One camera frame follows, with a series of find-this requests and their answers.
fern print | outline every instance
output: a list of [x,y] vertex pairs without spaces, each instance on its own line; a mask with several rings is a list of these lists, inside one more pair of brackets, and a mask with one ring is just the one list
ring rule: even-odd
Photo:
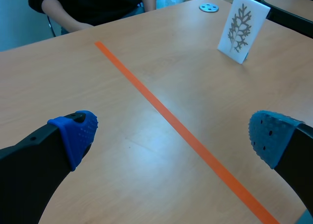
[[231,42],[230,51],[234,48],[239,53],[243,45],[248,45],[245,42],[245,37],[250,34],[251,26],[247,22],[251,20],[251,11],[246,13],[246,8],[243,4],[242,8],[238,9],[238,15],[235,14],[235,17],[232,18],[233,22],[228,32],[228,38]]

washer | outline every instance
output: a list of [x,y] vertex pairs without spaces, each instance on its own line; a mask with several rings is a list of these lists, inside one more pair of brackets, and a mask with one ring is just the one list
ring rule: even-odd
[[212,3],[205,3],[199,6],[199,9],[204,12],[217,12],[219,10],[219,7]]

table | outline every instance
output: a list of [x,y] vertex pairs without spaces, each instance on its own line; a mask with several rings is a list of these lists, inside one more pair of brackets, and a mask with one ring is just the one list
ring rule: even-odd
[[270,20],[313,38],[313,1],[261,0],[271,7]]
[[[205,2],[217,13],[198,9]],[[281,223],[305,207],[253,151],[260,109],[313,124],[313,41],[266,21],[239,65],[217,51],[231,4],[192,0],[0,53],[1,147],[76,110],[99,128],[41,224],[260,221],[98,50],[103,42]]]
[[306,20],[313,21],[313,1],[311,0],[264,0],[264,2]]

orange tape line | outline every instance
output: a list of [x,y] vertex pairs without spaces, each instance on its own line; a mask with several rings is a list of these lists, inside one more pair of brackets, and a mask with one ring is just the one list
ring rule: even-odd
[[207,148],[133,75],[101,42],[95,45],[117,67],[118,70],[139,90],[154,108],[172,125],[198,155],[211,167],[220,179],[239,199],[265,224],[279,222],[258,202],[251,193],[210,153]]

